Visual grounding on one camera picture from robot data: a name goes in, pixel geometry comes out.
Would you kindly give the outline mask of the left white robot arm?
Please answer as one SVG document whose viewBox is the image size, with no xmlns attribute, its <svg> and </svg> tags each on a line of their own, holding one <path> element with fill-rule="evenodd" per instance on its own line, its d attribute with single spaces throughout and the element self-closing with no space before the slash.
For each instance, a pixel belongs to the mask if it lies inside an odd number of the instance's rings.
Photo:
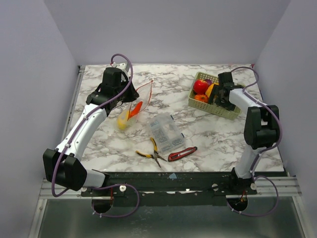
<svg viewBox="0 0 317 238">
<path fill-rule="evenodd" d="M 81 164 L 83 153 L 99 125 L 109 116 L 118 102 L 133 102 L 139 97 L 126 69 L 107 67 L 101 84 L 88 95 L 83 112 L 63 141 L 43 154 L 46 179 L 78 191 L 92 187 L 99 196 L 109 192 L 108 175 L 88 170 Z"/>
</svg>

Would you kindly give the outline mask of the yellow toy mango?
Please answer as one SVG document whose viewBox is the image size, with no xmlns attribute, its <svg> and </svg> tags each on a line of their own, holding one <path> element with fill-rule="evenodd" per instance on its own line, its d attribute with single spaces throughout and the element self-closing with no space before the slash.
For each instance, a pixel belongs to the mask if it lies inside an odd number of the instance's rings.
<svg viewBox="0 0 317 238">
<path fill-rule="evenodd" d="M 130 116 L 130 110 L 124 110 L 116 120 L 116 125 L 119 130 L 126 130 L 128 127 L 132 125 L 132 120 L 129 117 Z"/>
</svg>

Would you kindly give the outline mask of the clear zip top bag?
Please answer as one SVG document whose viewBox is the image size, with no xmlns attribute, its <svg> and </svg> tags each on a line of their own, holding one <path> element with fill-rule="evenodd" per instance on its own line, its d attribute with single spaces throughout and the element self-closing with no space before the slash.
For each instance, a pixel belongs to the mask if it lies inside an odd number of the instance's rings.
<svg viewBox="0 0 317 238">
<path fill-rule="evenodd" d="M 136 92 L 139 94 L 139 98 L 137 98 L 134 102 L 129 103 L 128 106 L 124 109 L 124 110 L 131 111 L 135 108 L 135 106 L 139 102 L 143 102 L 143 105 L 141 107 L 140 112 L 136 116 L 131 118 L 132 125 L 134 125 L 138 121 L 138 117 L 140 116 L 141 112 L 143 112 L 146 109 L 146 107 L 149 105 L 151 97 L 152 97 L 152 87 L 153 87 L 153 80 L 151 80 L 150 82 L 148 82 L 146 84 L 139 86 L 136 89 Z"/>
</svg>

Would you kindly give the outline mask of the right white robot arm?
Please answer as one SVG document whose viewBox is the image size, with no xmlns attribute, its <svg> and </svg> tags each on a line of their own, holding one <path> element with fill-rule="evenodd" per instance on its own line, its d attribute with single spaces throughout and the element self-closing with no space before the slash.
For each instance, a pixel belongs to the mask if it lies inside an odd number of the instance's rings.
<svg viewBox="0 0 317 238">
<path fill-rule="evenodd" d="M 218 84 L 213 87 L 210 100 L 228 111 L 239 108 L 246 114 L 244 139 L 247 146 L 233 169 L 235 178 L 228 181 L 229 191 L 239 194 L 246 188 L 243 179 L 254 175 L 261 154 L 277 147 L 281 141 L 279 108 L 259 101 L 247 92 L 246 87 L 235 84 L 231 72 L 218 75 Z"/>
</svg>

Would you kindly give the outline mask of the red toy chili pepper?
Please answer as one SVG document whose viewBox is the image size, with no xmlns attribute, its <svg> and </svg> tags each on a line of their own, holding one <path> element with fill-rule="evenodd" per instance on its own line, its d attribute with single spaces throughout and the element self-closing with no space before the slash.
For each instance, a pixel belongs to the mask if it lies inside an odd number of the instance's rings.
<svg viewBox="0 0 317 238">
<path fill-rule="evenodd" d="M 130 119 L 130 118 L 136 116 L 136 115 L 140 112 L 142 105 L 143 105 L 143 102 L 139 102 L 139 103 L 135 106 L 135 108 L 129 112 L 128 118 Z"/>
</svg>

